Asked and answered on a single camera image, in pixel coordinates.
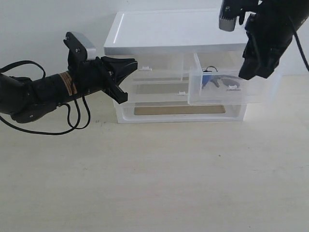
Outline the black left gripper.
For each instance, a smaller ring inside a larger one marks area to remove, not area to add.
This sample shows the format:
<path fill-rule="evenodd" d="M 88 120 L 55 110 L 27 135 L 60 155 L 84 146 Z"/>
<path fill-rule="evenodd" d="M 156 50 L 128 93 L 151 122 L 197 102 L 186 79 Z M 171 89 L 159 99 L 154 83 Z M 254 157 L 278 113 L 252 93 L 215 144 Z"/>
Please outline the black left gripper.
<path fill-rule="evenodd" d="M 98 91 L 104 92 L 118 104 L 127 102 L 127 93 L 118 86 L 129 75 L 138 69 L 134 58 L 96 57 L 72 67 L 72 76 L 77 95 L 89 95 Z M 116 84 L 109 85 L 108 79 Z"/>

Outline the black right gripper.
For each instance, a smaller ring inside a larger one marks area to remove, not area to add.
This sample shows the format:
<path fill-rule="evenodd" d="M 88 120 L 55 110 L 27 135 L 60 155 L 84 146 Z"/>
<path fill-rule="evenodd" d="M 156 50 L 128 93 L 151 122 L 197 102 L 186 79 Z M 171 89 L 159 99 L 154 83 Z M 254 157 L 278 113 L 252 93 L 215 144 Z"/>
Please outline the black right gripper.
<path fill-rule="evenodd" d="M 246 25 L 248 43 L 239 77 L 250 80 L 256 75 L 269 78 L 292 41 L 288 20 L 277 14 L 250 14 Z"/>

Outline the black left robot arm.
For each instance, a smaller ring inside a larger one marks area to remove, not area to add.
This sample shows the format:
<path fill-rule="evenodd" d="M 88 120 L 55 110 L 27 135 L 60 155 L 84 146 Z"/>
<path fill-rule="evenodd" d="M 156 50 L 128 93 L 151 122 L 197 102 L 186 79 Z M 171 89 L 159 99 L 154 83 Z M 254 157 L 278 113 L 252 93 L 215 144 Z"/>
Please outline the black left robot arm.
<path fill-rule="evenodd" d="M 0 70 L 0 111 L 20 124 L 36 121 L 58 106 L 98 91 L 122 104 L 128 100 L 128 94 L 119 86 L 138 67 L 133 58 L 101 57 L 80 65 L 71 63 L 67 71 L 44 75 L 35 81 L 4 75 L 26 64 L 33 61 L 15 62 Z"/>

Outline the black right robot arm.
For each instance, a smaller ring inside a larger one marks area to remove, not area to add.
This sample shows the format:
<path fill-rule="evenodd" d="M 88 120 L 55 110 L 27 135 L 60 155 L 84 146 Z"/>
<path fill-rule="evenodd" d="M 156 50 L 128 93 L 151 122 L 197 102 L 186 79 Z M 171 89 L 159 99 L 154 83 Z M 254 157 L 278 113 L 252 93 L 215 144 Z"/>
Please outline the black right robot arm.
<path fill-rule="evenodd" d="M 246 22 L 248 42 L 239 77 L 269 78 L 278 67 L 294 33 L 309 17 L 307 0 L 264 0 Z"/>

